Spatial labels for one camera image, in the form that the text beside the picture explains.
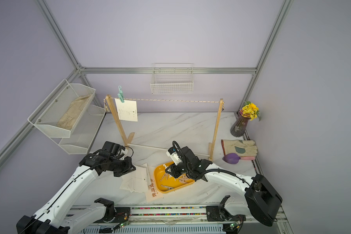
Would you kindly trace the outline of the pink wooden clothespin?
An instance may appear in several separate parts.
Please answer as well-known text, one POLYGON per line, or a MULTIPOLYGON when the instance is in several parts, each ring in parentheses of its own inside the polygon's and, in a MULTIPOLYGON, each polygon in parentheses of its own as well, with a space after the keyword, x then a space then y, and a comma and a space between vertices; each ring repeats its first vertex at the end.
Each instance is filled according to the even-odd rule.
POLYGON ((160 179, 160 181, 163 181, 164 179, 167 179, 167 177, 168 177, 168 174, 165 173, 165 174, 162 176, 162 178, 160 179))

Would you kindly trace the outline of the grey plastic clothespin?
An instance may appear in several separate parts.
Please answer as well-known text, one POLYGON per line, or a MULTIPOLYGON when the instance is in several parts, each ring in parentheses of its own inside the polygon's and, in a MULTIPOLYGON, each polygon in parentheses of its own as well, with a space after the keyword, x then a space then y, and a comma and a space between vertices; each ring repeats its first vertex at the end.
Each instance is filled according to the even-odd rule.
POLYGON ((167 189, 167 191, 169 190, 173 190, 174 188, 173 187, 170 187, 170 186, 166 186, 166 185, 160 185, 161 187, 167 189))

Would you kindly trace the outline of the pink lettered postcard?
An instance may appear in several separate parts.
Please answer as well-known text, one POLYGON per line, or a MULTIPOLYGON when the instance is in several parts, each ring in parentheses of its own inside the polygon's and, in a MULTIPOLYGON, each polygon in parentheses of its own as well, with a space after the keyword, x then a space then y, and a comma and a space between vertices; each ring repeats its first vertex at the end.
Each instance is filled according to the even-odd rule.
POLYGON ((156 188, 155 180, 152 178, 151 184, 148 186, 148 190, 145 193, 145 197, 148 203, 163 198, 163 194, 156 188))

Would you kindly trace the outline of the green plastic clothespin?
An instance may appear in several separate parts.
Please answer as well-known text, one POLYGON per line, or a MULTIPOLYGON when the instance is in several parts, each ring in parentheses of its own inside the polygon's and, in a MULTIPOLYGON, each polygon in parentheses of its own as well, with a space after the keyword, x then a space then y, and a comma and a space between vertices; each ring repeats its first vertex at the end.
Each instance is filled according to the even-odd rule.
POLYGON ((120 99, 120 101, 122 103, 125 102, 125 100, 124 100, 124 93, 122 91, 122 87, 121 86, 118 87, 118 98, 120 99))

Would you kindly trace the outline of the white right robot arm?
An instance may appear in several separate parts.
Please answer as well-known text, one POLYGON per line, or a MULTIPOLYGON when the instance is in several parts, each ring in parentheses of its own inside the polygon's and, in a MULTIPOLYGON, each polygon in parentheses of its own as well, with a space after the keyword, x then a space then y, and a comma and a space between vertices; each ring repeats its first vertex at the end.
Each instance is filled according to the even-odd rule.
POLYGON ((225 170, 210 160, 200 160, 189 147, 181 148, 176 141, 172 142, 167 155, 173 164, 165 171, 172 177, 186 175, 194 181, 222 185, 243 196, 250 214, 261 224, 271 227, 277 221, 283 199, 263 175, 252 177, 225 170))

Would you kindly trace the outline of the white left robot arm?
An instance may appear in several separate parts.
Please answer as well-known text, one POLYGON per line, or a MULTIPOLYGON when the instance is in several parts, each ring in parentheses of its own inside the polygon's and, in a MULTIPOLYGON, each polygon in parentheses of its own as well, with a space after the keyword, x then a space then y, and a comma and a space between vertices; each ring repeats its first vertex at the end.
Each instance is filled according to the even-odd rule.
POLYGON ((121 177, 136 170, 132 158, 127 155, 128 146, 106 141, 102 147, 87 154, 79 163, 71 178, 62 188, 32 216, 23 216, 16 224, 19 234, 77 234, 90 224, 124 222, 128 211, 119 213, 115 203, 97 198, 92 205, 67 218, 67 214, 87 187, 103 172, 121 177))

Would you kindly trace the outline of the yellow plastic tray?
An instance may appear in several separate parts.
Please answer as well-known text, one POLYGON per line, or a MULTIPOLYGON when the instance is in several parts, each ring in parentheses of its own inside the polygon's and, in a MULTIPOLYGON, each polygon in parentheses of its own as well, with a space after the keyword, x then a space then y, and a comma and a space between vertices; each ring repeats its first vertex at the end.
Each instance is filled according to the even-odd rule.
MULTIPOLYGON (((170 166, 171 164, 173 164, 173 162, 169 162, 169 163, 165 163, 167 166, 170 166)), ((155 183, 156 183, 156 188, 162 192, 162 193, 170 193, 170 192, 173 192, 175 190, 178 190, 178 189, 181 189, 181 188, 184 188, 188 185, 191 185, 193 184, 195 181, 190 179, 189 183, 187 184, 183 184, 183 183, 180 183, 178 181, 178 178, 168 178, 168 179, 164 179, 163 181, 160 181, 160 179, 162 178, 162 176, 165 174, 165 168, 163 165, 159 165, 155 168, 154 170, 154 178, 155 178, 155 183), (161 187, 160 185, 166 185, 166 186, 170 186, 170 187, 173 187, 174 189, 173 190, 169 190, 167 191, 167 189, 161 187)))

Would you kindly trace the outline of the wooden clothesline rack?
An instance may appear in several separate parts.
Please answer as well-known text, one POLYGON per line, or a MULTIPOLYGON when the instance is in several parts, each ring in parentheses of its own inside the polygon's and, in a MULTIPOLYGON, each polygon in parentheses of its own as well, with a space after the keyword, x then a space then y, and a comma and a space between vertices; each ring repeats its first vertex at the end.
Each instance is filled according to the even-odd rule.
POLYGON ((212 101, 218 104, 216 120, 210 123, 211 117, 203 113, 142 113, 139 122, 125 122, 119 119, 115 99, 110 95, 104 98, 104 107, 116 124, 124 146, 137 146, 151 149, 167 149, 171 141, 190 143, 196 147, 196 155, 214 161, 218 127, 224 100, 212 101))

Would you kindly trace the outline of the purple pink toy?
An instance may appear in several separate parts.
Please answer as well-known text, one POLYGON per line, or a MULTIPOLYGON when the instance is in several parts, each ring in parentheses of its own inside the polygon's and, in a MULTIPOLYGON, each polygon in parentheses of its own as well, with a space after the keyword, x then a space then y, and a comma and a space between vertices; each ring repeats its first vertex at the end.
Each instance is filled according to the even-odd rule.
POLYGON ((241 160, 255 160, 255 157, 241 157, 235 153, 227 154, 223 157, 223 160, 228 164, 238 164, 241 160))

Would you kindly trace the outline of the white mesh lower shelf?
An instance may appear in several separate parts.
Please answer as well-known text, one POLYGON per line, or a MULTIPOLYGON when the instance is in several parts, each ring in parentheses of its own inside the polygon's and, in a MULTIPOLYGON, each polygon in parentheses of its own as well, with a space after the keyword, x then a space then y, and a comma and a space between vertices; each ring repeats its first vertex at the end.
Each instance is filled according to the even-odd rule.
POLYGON ((63 138, 58 146, 69 155, 86 155, 105 117, 104 108, 90 105, 70 138, 63 138))

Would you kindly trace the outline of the white mesh shelf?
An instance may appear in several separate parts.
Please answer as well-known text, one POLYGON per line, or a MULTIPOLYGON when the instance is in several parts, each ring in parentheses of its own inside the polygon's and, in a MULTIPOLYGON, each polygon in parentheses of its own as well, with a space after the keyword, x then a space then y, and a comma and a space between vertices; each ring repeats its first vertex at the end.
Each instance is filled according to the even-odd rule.
POLYGON ((105 117, 104 108, 90 105, 70 138, 63 138, 58 146, 69 155, 86 155, 105 117))
POLYGON ((81 120, 81 117, 94 99, 95 89, 79 83, 69 83, 67 80, 63 80, 54 90, 56 93, 49 95, 48 97, 50 100, 44 101, 42 105, 36 108, 28 117, 28 122, 49 138, 70 138, 75 127, 81 120), (87 102, 86 107, 83 109, 72 130, 57 127, 58 121, 66 113, 71 102, 79 96, 86 95, 91 95, 91 98, 87 102))

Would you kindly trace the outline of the beige work gloves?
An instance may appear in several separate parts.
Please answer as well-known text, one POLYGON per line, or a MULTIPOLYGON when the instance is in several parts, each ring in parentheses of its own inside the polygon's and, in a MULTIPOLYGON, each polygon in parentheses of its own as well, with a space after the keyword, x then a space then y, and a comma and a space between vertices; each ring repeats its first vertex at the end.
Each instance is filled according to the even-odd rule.
POLYGON ((254 140, 221 140, 224 155, 237 154, 240 157, 256 157, 258 148, 254 140))

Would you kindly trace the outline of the dark purple vase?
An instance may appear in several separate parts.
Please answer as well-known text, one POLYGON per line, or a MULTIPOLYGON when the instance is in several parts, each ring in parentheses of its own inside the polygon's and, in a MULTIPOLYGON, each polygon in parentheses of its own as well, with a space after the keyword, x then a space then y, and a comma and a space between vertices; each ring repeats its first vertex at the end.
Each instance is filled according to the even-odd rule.
POLYGON ((238 117, 236 122, 233 124, 233 126, 230 129, 230 133, 234 137, 242 137, 246 131, 248 122, 250 121, 250 118, 246 118, 242 116, 240 113, 238 113, 238 117))

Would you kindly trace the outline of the beige cloth in shelf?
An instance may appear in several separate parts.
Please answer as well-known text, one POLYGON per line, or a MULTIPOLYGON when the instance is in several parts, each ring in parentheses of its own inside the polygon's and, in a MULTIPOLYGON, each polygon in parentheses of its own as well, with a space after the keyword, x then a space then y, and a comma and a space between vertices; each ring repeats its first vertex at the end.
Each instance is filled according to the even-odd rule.
POLYGON ((72 101, 66 113, 58 121, 57 127, 72 130, 90 98, 91 95, 79 96, 72 101))

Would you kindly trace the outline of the white mesh upper shelf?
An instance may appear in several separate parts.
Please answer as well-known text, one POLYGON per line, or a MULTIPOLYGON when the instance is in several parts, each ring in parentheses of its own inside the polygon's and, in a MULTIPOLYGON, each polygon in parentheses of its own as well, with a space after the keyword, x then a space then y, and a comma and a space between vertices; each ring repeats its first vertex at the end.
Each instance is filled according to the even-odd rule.
POLYGON ((79 83, 69 83, 67 80, 63 80, 54 90, 56 93, 49 95, 48 97, 50 100, 44 101, 42 105, 36 108, 28 117, 28 122, 49 138, 70 138, 75 127, 81 120, 81 117, 94 99, 95 89, 79 83), (83 109, 72 130, 57 127, 58 121, 66 113, 71 102, 79 96, 86 95, 91 95, 91 98, 87 102, 86 107, 83 109))

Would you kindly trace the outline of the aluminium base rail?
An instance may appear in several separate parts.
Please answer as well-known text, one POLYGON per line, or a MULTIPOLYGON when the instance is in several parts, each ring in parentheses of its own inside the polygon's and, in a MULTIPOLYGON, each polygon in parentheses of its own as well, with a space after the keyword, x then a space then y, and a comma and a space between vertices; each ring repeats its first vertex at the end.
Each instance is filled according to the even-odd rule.
POLYGON ((104 221, 102 206, 72 207, 60 224, 67 234, 291 234, 293 231, 280 210, 267 227, 251 215, 224 219, 217 206, 131 206, 116 207, 116 216, 104 221))

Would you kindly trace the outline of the aluminium cage frame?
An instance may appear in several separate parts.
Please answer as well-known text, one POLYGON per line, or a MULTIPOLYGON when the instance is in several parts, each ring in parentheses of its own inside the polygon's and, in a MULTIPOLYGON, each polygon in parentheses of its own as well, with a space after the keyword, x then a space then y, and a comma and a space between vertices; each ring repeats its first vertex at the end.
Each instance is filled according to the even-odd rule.
MULTIPOLYGON (((77 78, 80 78, 82 82, 88 87, 92 87, 89 80, 86 78, 87 74, 180 74, 181 72, 190 71, 194 74, 252 74, 252 79, 248 85, 247 91, 243 97, 243 100, 246 100, 254 87, 254 84, 257 81, 259 73, 261 72, 262 66, 265 64, 265 61, 269 55, 269 52, 272 48, 273 43, 278 35, 280 27, 286 18, 290 7, 293 1, 284 1, 276 17, 275 24, 270 32, 268 40, 264 46, 264 50, 260 56, 258 65, 255 68, 248 67, 82 67, 77 62, 75 54, 72 52, 70 45, 68 44, 64 34, 61 32, 59 24, 56 22, 53 13, 51 12, 49 5, 46 1, 34 1, 36 6, 39 8, 41 14, 43 15, 45 22, 49 25, 51 31, 55 35, 57 41, 60 43, 61 48, 72 62, 74 70, 66 78, 67 82, 72 82, 77 78)), ((26 122, 19 131, 10 139, 10 141, 0 150, 0 171, 10 159, 12 154, 20 146, 23 140, 28 136, 32 131, 33 125, 30 122, 26 122)))

